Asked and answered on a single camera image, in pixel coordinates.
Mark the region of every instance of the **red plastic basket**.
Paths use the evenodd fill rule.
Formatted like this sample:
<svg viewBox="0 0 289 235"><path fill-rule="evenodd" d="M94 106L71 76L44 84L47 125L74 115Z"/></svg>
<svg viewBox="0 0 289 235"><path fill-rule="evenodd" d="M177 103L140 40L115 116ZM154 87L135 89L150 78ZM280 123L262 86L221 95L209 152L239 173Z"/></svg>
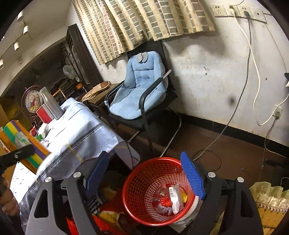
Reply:
<svg viewBox="0 0 289 235"><path fill-rule="evenodd" d="M188 195L185 207L176 215L164 216L155 211L151 197L161 183L179 183ZM145 161L128 176L123 186L123 204L132 218L147 226L165 226L176 222L191 208L195 194L181 167L181 162L171 157Z"/></svg>

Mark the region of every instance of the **plastic bag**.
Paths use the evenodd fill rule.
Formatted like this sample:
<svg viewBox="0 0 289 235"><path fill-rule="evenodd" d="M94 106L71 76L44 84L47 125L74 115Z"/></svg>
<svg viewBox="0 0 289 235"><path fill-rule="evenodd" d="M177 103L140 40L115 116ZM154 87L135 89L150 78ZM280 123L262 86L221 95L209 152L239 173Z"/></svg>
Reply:
<svg viewBox="0 0 289 235"><path fill-rule="evenodd" d="M155 211L161 215L169 216L172 214L172 202L170 193L166 184L161 183L154 195L151 197L152 205Z"/></svg>

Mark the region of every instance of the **black office chair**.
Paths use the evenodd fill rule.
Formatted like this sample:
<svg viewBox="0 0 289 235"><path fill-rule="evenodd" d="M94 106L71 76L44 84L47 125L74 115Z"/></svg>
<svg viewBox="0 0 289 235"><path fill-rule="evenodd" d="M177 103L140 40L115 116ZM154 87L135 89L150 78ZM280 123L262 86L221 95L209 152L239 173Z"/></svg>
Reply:
<svg viewBox="0 0 289 235"><path fill-rule="evenodd" d="M134 55L137 55L139 53L142 52L149 52L149 51L156 51L161 59L162 62L167 70L167 64L166 64L166 60L165 60L165 56L164 56L164 51L163 51L163 47L162 47L162 43L160 41L153 41L150 40L148 42L143 43L142 45L138 46L137 48L135 48L132 51L129 51L127 53L128 58L131 58ZM116 86L110 93L108 93L106 95L105 98L105 105L108 108L108 112L109 112L109 117L115 122L115 123L121 123L125 126L131 127L133 129L136 129L137 132L133 135L133 137L131 139L129 139L127 142L130 143L141 131L146 131L147 132L147 136L148 136L148 142L149 142L149 146L151 148L151 151L153 153L153 156L155 157L155 152L153 149L153 144L151 142L151 137L149 135L149 129L148 126L154 122L160 114L163 113L163 111L168 108L169 110L171 110L168 106L170 105L170 103L177 98L177 95L175 93L175 89L169 79L168 76L168 88L166 91L166 98L164 99L164 101L162 103L160 103L158 106L152 108L151 110L145 112L144 109L144 103L145 103L145 99L146 97L157 87L157 85L159 85L163 79L166 76L163 76L161 78L158 78L142 95L139 101L139 109L141 110L141 114L142 116L133 120L126 120L123 119L122 117L116 116L114 114L112 114L109 110L110 105L108 103L108 98L112 95L115 94L116 90L118 90L124 83L124 81L122 81L118 86ZM162 157L166 151L168 150L171 142L173 141L173 139L175 138L176 134L178 133L179 129L181 128L181 117L179 114L175 113L178 117L179 117L179 126L176 130L176 132L174 133L174 135L172 136L172 138L170 139L169 143L167 144L167 146L164 148L163 152L161 153L160 157Z"/></svg>

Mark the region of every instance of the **brick-pattern curtain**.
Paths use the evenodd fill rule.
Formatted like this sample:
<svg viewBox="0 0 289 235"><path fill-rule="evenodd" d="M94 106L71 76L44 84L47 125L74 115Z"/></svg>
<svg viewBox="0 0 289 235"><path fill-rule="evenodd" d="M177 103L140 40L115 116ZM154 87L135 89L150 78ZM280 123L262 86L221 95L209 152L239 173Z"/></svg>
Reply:
<svg viewBox="0 0 289 235"><path fill-rule="evenodd" d="M213 31L199 0L72 0L100 64L150 39Z"/></svg>

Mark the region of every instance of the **blue chair cushion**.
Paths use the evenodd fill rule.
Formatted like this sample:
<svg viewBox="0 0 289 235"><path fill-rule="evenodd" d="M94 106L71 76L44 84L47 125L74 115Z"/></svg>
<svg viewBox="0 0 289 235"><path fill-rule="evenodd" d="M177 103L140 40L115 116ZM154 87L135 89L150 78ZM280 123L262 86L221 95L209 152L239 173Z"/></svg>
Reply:
<svg viewBox="0 0 289 235"><path fill-rule="evenodd" d="M117 91L110 105L110 112L123 119L132 120L141 116L138 107L144 91L165 73L162 60L157 52L148 52L145 62L138 62L137 56L132 56L127 63L124 84ZM165 78L146 98L144 110L157 106L164 101L168 80Z"/></svg>

